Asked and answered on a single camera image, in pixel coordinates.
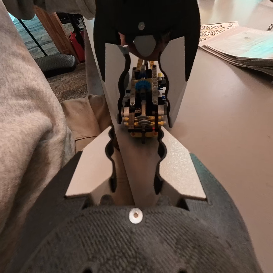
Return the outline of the person's left hand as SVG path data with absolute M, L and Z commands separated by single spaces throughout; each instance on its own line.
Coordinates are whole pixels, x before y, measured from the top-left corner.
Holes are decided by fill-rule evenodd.
M 169 43 L 169 36 L 163 37 L 160 42 L 156 43 L 156 46 L 153 52 L 149 56 L 142 56 L 136 49 L 135 44 L 133 42 L 127 43 L 125 39 L 126 38 L 125 35 L 123 35 L 120 32 L 118 32 L 118 34 L 120 36 L 121 46 L 128 45 L 130 53 L 132 53 L 133 55 L 137 56 L 140 59 L 148 60 L 148 61 L 158 61 L 159 54 L 163 52 L 163 50 Z

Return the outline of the red object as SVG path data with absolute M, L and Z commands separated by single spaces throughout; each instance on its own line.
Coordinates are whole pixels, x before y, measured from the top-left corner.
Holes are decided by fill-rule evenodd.
M 78 60 L 80 63 L 85 62 L 85 50 L 84 50 L 84 30 L 80 30 L 80 34 L 83 38 L 83 45 L 81 45 L 78 40 L 77 40 L 77 35 L 76 32 L 70 32 L 69 34 L 69 39 L 71 41 L 71 44 L 73 46 L 73 49 L 77 55 Z

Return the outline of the grey office chair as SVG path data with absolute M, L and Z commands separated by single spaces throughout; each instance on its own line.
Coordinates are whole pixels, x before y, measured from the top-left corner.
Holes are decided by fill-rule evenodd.
M 77 66 L 75 57 L 69 54 L 43 56 L 35 59 L 35 62 L 46 79 L 73 72 Z

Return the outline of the wooden cabinet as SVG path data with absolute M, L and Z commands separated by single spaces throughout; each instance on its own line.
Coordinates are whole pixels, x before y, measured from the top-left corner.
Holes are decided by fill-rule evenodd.
M 76 59 L 76 63 L 80 64 L 80 61 L 72 46 L 69 36 L 66 33 L 57 13 L 48 13 L 36 5 L 34 5 L 34 12 L 58 51 L 61 54 L 74 56 Z

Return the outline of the lego instruction booklet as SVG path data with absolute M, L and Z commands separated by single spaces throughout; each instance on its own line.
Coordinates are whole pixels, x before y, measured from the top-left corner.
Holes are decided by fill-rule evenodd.
M 236 26 L 209 39 L 199 48 L 238 67 L 273 76 L 273 33 Z

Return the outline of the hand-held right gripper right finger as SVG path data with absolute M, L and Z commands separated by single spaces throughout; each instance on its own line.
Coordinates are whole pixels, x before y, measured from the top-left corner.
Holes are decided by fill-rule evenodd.
M 167 196 L 173 206 L 185 200 L 206 201 L 206 194 L 197 174 L 192 157 L 165 128 L 158 132 L 158 155 L 154 189 L 156 195 Z

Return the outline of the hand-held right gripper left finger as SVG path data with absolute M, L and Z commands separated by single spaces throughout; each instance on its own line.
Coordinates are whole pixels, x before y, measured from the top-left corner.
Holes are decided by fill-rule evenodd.
M 82 150 L 65 197 L 87 197 L 92 205 L 96 205 L 102 196 L 116 192 L 113 140 L 114 127 L 108 126 Z

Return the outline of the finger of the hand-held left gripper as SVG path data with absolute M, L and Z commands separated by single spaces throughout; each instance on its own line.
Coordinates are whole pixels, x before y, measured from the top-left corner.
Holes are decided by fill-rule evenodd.
M 105 96 L 110 114 L 121 124 L 123 98 L 129 84 L 131 58 L 128 45 L 105 44 Z
M 159 58 L 160 69 L 168 81 L 165 97 L 168 99 L 169 127 L 172 128 L 187 86 L 185 79 L 185 38 L 171 40 Z

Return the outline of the black tripod leg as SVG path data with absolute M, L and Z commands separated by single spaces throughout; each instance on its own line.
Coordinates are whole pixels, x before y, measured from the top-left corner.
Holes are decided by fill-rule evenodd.
M 23 28 L 26 30 L 26 32 L 29 34 L 29 36 L 31 37 L 31 39 L 36 43 L 36 45 L 38 46 L 38 48 L 42 51 L 42 53 L 45 56 L 48 56 L 46 54 L 46 52 L 43 50 L 43 48 L 41 47 L 41 45 L 38 43 L 38 41 L 35 39 L 35 37 L 32 35 L 32 33 L 30 32 L 30 30 L 27 28 L 27 26 L 23 23 L 23 21 L 21 19 L 18 19 L 18 21 L 20 22 L 20 24 L 23 26 Z

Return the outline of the lego crane model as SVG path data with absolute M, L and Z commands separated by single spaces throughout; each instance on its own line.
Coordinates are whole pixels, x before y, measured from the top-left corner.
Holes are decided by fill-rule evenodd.
M 158 129 L 166 126 L 168 102 L 165 96 L 166 79 L 154 61 L 138 58 L 132 68 L 128 89 L 121 109 L 122 124 L 133 138 L 158 136 Z

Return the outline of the sticker sheet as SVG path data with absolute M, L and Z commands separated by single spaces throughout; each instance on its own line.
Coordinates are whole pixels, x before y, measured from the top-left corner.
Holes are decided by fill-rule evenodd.
M 201 25 L 199 43 L 236 26 L 239 26 L 237 21 Z

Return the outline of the person's left forearm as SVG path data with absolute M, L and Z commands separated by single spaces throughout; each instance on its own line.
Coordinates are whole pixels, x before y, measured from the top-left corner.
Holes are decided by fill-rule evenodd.
M 34 6 L 47 13 L 81 14 L 89 20 L 95 17 L 96 12 L 95 0 L 3 0 L 2 2 L 11 15 L 24 20 L 34 17 Z

